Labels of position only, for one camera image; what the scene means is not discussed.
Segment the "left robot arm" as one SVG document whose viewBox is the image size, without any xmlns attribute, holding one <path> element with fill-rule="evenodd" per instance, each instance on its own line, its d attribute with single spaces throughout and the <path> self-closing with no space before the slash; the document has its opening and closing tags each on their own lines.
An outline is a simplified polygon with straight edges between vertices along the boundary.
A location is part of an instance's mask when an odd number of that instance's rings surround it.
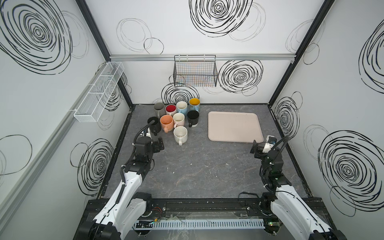
<svg viewBox="0 0 384 240">
<path fill-rule="evenodd" d="M 120 169 L 121 182 L 99 213 L 79 226 L 77 240 L 123 240 L 141 216 L 150 215 L 152 195 L 137 190 L 151 169 L 154 153 L 164 148 L 162 138 L 134 140 L 133 153 Z"/>
</svg>

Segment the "white black mug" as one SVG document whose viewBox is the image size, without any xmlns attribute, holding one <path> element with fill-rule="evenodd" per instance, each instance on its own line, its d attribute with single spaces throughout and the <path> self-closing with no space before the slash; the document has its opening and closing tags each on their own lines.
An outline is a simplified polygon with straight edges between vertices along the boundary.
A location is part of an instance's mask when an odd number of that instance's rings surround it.
<svg viewBox="0 0 384 240">
<path fill-rule="evenodd" d="M 191 110 L 187 113 L 189 128 L 194 128 L 198 125 L 200 113 L 195 110 Z"/>
</svg>

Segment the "beige plastic tray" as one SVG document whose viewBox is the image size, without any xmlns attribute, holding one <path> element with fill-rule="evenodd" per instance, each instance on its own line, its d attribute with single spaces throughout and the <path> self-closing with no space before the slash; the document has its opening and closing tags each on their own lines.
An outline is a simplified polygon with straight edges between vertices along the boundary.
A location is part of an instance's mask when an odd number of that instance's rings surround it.
<svg viewBox="0 0 384 240">
<path fill-rule="evenodd" d="M 208 138 L 234 143 L 261 143 L 264 140 L 258 116 L 236 112 L 209 112 Z"/>
</svg>

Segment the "grey mug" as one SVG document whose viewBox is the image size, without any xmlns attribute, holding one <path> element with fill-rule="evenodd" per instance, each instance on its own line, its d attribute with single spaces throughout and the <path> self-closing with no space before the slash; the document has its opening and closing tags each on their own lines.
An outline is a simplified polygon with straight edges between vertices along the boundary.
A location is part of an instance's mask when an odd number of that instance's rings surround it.
<svg viewBox="0 0 384 240">
<path fill-rule="evenodd" d="M 155 116 L 160 119 L 162 116 L 166 115 L 166 109 L 165 105 L 161 102 L 154 104 L 154 111 L 155 111 Z"/>
</svg>

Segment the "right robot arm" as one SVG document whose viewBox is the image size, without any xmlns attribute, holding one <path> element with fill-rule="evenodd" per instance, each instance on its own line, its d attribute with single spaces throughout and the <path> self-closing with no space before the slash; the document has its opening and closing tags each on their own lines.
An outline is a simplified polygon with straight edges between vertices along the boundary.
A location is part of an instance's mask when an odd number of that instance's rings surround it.
<svg viewBox="0 0 384 240">
<path fill-rule="evenodd" d="M 259 175 L 267 190 L 261 210 L 281 220 L 296 240 L 345 240 L 340 230 L 332 229 L 315 214 L 283 174 L 282 151 L 288 141 L 289 137 L 277 141 L 274 136 L 261 143 L 253 141 L 250 153 L 261 160 Z"/>
</svg>

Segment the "pink mug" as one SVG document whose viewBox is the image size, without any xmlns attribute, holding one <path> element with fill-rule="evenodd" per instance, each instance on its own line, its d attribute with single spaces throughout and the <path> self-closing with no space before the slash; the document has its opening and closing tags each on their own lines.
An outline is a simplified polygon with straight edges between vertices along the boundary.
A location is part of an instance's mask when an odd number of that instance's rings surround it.
<svg viewBox="0 0 384 240">
<path fill-rule="evenodd" d="M 176 127 L 184 126 L 185 125 L 185 115 L 183 113 L 175 113 L 173 115 L 173 121 L 174 121 L 174 129 Z"/>
</svg>

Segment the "cream peach mug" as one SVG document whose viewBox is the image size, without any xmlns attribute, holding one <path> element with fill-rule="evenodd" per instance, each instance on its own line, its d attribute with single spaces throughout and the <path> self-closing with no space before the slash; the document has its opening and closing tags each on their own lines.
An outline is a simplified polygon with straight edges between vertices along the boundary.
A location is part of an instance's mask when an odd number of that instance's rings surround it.
<svg viewBox="0 0 384 240">
<path fill-rule="evenodd" d="M 160 118 L 162 129 L 165 133 L 169 133 L 174 129 L 174 119 L 171 115 L 164 115 Z"/>
</svg>

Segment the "cream speckled mug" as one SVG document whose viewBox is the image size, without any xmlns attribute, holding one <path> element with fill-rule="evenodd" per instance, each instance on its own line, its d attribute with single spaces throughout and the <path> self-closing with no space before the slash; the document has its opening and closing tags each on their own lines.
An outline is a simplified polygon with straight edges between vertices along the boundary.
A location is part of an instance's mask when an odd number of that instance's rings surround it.
<svg viewBox="0 0 384 240">
<path fill-rule="evenodd" d="M 185 144 L 188 140 L 188 130 L 184 126 L 178 126 L 174 129 L 174 138 L 179 146 Z"/>
</svg>

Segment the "light blue mug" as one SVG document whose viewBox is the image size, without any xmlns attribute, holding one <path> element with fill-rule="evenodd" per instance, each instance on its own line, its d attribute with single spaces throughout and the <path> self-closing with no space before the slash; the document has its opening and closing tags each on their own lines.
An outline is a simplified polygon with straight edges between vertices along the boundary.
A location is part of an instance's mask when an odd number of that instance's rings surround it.
<svg viewBox="0 0 384 240">
<path fill-rule="evenodd" d="M 188 114 L 188 103 L 185 101 L 177 102 L 177 113 L 184 114 L 185 116 Z"/>
</svg>

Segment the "white red mug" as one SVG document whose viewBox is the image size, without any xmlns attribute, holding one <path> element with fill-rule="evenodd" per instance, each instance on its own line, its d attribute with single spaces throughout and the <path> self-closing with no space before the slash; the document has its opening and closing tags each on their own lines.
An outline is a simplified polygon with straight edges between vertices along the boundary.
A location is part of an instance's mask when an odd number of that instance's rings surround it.
<svg viewBox="0 0 384 240">
<path fill-rule="evenodd" d="M 177 113 L 177 106 L 173 104 L 169 104 L 165 107 L 165 110 L 167 115 L 173 116 L 174 114 Z"/>
</svg>

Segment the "blue butterfly mug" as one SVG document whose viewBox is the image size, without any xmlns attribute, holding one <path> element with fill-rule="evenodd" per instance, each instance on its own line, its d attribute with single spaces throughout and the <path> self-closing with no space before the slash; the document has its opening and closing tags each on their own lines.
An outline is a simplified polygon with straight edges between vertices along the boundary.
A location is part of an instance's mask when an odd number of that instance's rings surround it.
<svg viewBox="0 0 384 240">
<path fill-rule="evenodd" d="M 198 98 L 192 98 L 189 100 L 189 111 L 200 111 L 201 101 Z"/>
</svg>

